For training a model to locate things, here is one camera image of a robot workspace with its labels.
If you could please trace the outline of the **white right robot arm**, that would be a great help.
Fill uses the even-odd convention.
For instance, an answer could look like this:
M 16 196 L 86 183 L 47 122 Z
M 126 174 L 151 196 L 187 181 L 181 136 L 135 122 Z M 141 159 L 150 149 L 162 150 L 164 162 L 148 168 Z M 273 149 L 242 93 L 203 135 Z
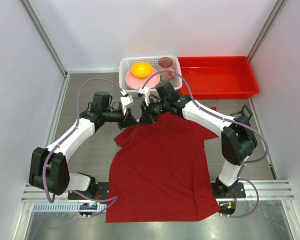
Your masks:
M 215 180 L 214 194 L 222 198 L 230 196 L 239 180 L 242 165 L 258 145 L 248 117 L 240 115 L 235 118 L 218 113 L 188 95 L 179 95 L 170 82 L 161 82 L 155 89 L 158 93 L 156 101 L 151 99 L 149 88 L 137 89 L 137 95 L 144 98 L 139 124 L 152 124 L 159 115 L 171 113 L 199 124 L 220 137 L 225 162 Z

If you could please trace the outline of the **red t-shirt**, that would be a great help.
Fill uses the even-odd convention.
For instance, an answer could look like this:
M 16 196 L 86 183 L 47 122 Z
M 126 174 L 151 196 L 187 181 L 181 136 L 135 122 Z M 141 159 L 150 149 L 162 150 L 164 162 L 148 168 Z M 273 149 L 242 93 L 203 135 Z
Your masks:
M 205 141 L 216 135 L 179 116 L 125 129 L 109 170 L 108 223 L 193 222 L 220 210 L 213 195 Z

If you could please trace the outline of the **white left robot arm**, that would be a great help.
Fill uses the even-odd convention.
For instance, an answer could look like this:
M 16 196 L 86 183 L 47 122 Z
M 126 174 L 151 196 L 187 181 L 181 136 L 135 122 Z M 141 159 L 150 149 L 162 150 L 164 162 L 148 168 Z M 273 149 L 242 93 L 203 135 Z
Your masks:
M 32 152 L 28 182 L 44 190 L 50 201 L 66 191 L 78 192 L 87 200 L 96 196 L 96 179 L 84 173 L 71 173 L 68 162 L 80 145 L 105 123 L 117 123 L 119 129 L 137 125 L 130 109 L 133 97 L 124 93 L 118 108 L 112 106 L 112 99 L 109 93 L 97 91 L 69 130 L 47 147 L 37 147 Z

